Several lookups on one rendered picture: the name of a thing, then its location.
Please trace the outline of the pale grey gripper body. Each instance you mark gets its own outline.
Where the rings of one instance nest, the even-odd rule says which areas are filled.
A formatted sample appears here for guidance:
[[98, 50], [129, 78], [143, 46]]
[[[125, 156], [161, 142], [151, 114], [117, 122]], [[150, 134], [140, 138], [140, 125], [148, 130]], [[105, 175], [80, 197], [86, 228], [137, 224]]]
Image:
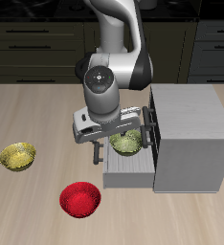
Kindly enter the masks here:
[[94, 122], [88, 114], [88, 108], [84, 107], [73, 115], [73, 133], [75, 142], [83, 144], [90, 141], [122, 133], [131, 129], [138, 128], [141, 109], [139, 107], [127, 107], [122, 109], [118, 118], [112, 122]]

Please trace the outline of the green bowl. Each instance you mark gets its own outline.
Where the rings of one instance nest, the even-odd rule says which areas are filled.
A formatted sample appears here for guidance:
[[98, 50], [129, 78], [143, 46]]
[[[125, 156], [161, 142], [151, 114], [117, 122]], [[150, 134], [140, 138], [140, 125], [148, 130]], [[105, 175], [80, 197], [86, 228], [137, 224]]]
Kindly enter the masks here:
[[117, 133], [111, 135], [109, 143], [122, 156], [137, 154], [143, 146], [141, 133], [135, 129], [128, 130], [124, 134]]

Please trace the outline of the white cabinet drawer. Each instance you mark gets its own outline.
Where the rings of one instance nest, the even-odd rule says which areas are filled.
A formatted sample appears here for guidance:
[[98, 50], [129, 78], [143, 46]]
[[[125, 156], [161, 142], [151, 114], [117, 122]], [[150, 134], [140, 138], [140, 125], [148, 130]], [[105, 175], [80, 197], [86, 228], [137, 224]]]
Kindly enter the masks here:
[[118, 154], [107, 137], [94, 142], [93, 163], [103, 163], [102, 181], [105, 189], [153, 188], [155, 167], [151, 147], [141, 148], [133, 156]]

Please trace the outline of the white cabinet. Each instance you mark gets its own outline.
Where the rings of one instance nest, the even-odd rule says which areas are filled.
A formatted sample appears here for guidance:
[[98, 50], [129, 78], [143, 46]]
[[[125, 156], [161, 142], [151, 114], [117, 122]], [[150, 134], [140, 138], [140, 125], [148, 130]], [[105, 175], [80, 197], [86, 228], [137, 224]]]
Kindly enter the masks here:
[[210, 84], [153, 84], [157, 193], [214, 193], [224, 177], [224, 108]]

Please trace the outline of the red bowl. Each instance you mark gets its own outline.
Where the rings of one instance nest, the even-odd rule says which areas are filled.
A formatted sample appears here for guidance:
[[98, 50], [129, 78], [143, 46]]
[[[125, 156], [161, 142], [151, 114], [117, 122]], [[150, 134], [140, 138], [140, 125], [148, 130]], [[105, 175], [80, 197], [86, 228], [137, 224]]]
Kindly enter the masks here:
[[100, 202], [99, 189], [88, 182], [75, 182], [67, 186], [59, 196], [61, 208], [75, 218], [90, 216]]

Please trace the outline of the yellow bowl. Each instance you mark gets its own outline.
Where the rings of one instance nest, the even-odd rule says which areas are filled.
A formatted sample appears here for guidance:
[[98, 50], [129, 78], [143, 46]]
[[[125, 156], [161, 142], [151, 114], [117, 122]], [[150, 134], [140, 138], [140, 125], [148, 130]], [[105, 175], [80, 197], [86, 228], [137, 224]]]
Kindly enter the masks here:
[[15, 143], [7, 146], [0, 153], [0, 164], [11, 171], [29, 168], [36, 155], [36, 150], [29, 143]]

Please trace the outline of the dark kitchen cupboards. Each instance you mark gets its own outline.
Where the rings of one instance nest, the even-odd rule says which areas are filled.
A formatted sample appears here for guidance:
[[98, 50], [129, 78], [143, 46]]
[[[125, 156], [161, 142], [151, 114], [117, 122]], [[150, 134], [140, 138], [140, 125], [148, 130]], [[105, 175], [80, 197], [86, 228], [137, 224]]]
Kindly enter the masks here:
[[[143, 10], [156, 83], [224, 84], [224, 19], [205, 20], [194, 0]], [[101, 41], [83, 0], [0, 0], [0, 83], [73, 84], [77, 63]]]

